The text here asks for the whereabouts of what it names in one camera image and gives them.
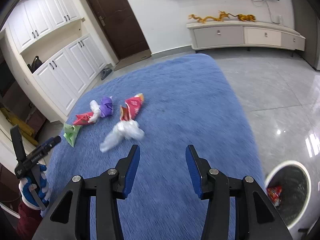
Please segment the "left blue gloved hand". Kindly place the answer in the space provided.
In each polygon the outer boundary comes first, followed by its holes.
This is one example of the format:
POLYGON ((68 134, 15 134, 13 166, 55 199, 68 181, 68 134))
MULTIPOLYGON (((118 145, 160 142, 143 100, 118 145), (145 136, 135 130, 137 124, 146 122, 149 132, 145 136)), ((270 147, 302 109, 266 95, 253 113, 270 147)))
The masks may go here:
POLYGON ((46 165, 38 164, 39 186, 32 183, 29 177, 21 178, 19 190, 22 196, 22 202, 33 210, 45 210, 49 205, 51 189, 46 177, 46 165))

